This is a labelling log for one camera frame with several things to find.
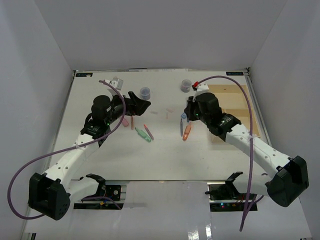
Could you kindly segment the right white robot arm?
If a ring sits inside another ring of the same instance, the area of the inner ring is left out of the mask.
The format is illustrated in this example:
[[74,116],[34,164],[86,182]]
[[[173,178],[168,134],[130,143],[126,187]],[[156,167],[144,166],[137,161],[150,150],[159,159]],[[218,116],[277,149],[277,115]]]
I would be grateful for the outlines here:
[[288,207],[309,187],[307,162],[302,157],[290,157],[251,136],[238,118],[222,111],[213,93],[190,96],[184,112],[190,121],[201,121],[211,134],[252,156],[264,170],[266,176],[251,181],[253,194],[268,196],[279,206]]

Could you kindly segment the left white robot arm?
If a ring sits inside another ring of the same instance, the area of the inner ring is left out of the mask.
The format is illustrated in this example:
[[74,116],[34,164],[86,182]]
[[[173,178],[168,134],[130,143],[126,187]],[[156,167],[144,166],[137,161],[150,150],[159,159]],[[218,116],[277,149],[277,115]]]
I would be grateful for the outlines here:
[[54,220],[60,220],[68,211],[75,194],[69,184],[77,170],[97,151],[111,133],[110,125],[124,116],[141,116],[151,105],[132,91],[128,97],[99,95],[93,100],[71,150],[43,174],[34,173],[29,180],[28,206]]

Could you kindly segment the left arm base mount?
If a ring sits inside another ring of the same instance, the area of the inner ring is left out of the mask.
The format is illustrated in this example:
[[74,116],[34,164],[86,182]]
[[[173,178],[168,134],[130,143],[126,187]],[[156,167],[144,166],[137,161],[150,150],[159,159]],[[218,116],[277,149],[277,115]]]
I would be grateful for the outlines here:
[[71,181],[75,210],[122,210],[126,198],[124,185],[93,173]]

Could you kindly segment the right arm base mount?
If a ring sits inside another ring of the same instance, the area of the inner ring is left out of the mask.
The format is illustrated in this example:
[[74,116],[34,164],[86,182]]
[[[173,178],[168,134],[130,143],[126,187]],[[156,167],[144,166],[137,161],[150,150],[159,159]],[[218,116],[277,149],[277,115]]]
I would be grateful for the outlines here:
[[238,191],[234,186],[234,181],[242,175],[242,171],[237,171],[221,183],[207,183],[207,191],[204,194],[209,198],[209,207],[212,213],[244,211],[247,188]]

